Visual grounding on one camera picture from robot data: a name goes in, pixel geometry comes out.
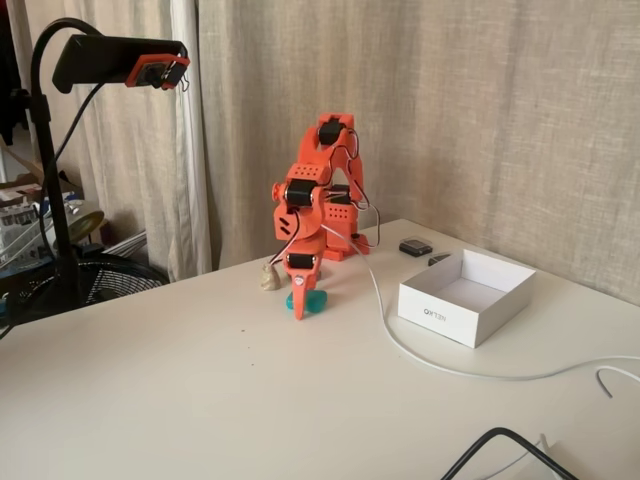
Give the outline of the orange gripper black servo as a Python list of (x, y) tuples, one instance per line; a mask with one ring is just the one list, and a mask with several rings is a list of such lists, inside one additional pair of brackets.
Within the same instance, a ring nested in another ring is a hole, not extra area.
[(296, 239), (283, 256), (285, 271), (293, 282), (293, 312), (297, 320), (310, 312), (309, 292), (316, 287), (323, 255), (324, 235), (314, 234)]

